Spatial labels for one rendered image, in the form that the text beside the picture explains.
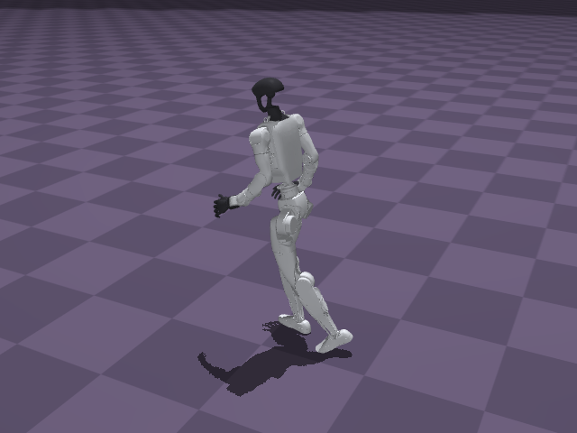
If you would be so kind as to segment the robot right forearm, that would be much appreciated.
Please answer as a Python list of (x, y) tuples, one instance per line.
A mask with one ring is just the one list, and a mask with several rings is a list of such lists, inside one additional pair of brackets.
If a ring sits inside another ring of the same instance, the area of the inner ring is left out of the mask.
[(304, 191), (307, 187), (312, 184), (312, 179), (314, 177), (314, 173), (316, 172), (318, 166), (318, 161), (310, 166), (306, 166), (303, 164), (302, 175), (299, 178), (298, 190)]

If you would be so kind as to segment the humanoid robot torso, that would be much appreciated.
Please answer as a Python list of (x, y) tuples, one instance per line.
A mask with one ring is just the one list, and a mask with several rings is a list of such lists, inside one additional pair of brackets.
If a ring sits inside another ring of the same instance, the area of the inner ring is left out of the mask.
[[(281, 111), (284, 112), (285, 111)], [(292, 115), (282, 121), (269, 121), (270, 116), (263, 119), (258, 127), (268, 126), (270, 133), (269, 154), (272, 172), (271, 183), (282, 183), (277, 186), (281, 198), (278, 200), (279, 211), (291, 208), (295, 218), (302, 219), (308, 211), (307, 196), (298, 190), (298, 185), (292, 180), (302, 175), (302, 150), (298, 131), (298, 123)]]

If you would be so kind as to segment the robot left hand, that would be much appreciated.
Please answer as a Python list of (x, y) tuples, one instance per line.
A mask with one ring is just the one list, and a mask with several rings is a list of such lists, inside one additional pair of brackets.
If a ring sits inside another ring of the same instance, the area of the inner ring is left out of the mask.
[[(214, 212), (215, 212), (215, 216), (216, 217), (220, 217), (220, 214), (223, 214), (224, 212), (226, 212), (229, 209), (235, 209), (238, 208), (239, 206), (229, 206), (229, 197), (224, 197), (221, 194), (218, 195), (220, 197), (220, 199), (215, 200), (214, 203), (216, 205), (214, 205)], [(234, 195), (237, 196), (237, 195)], [(231, 196), (232, 197), (232, 196)]]

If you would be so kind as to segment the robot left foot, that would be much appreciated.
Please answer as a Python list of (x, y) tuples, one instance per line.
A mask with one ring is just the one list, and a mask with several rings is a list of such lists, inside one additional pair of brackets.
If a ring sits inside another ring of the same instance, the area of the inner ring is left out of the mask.
[[(316, 351), (318, 353), (326, 353), (338, 347), (339, 345), (349, 343), (353, 339), (353, 335), (346, 329), (337, 331), (337, 333), (338, 337), (335, 337), (333, 339), (330, 339), (330, 336), (328, 335), (323, 342), (321, 342), (316, 346)], [(337, 336), (337, 334), (334, 335)]]

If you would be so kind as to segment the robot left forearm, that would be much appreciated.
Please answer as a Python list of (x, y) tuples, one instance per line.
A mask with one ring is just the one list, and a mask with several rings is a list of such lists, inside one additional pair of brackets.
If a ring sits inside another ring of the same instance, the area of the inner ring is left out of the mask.
[(254, 198), (261, 195), (261, 190), (265, 184), (266, 177), (263, 174), (259, 173), (255, 175), (252, 182), (242, 193), (239, 193), (237, 196), (229, 197), (229, 206), (247, 207)]

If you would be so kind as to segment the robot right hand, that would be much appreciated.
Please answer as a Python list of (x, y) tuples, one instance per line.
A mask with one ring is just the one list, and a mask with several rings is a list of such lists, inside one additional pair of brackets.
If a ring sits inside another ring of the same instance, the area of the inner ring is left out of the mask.
[[(298, 180), (297, 180), (297, 181), (293, 181), (293, 183), (298, 185), (298, 184), (299, 184), (299, 181), (298, 181)], [(278, 185), (277, 185), (277, 186), (278, 186)], [(280, 190), (277, 189), (277, 186), (275, 186), (275, 187), (273, 188), (274, 191), (273, 191), (272, 194), (271, 194), (272, 196), (274, 196), (274, 193), (276, 193), (276, 192), (278, 191), (278, 192), (275, 194), (275, 197), (274, 197), (274, 198), (276, 198), (276, 197), (278, 196), (278, 194), (280, 193)], [(281, 198), (281, 195), (279, 195), (278, 200), (279, 200), (280, 198)]]

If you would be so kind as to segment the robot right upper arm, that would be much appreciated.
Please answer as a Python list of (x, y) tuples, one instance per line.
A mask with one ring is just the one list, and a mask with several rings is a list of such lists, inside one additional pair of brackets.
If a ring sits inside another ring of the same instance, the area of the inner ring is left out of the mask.
[(292, 115), (298, 123), (298, 131), (300, 137), (301, 148), (305, 151), (302, 155), (303, 163), (306, 166), (310, 166), (318, 161), (318, 153), (315, 146), (313, 145), (312, 139), (309, 136), (307, 129), (305, 127), (304, 119), (299, 114)]

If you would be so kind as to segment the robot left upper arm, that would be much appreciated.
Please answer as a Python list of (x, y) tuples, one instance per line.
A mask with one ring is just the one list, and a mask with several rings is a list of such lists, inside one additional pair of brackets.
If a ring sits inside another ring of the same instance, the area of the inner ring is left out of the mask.
[(267, 187), (272, 182), (270, 154), (268, 147), (270, 143), (269, 127), (262, 126), (252, 131), (249, 136), (249, 142), (253, 149), (255, 162), (260, 169), (260, 172), (257, 174), (261, 173), (266, 177), (266, 184), (264, 187)]

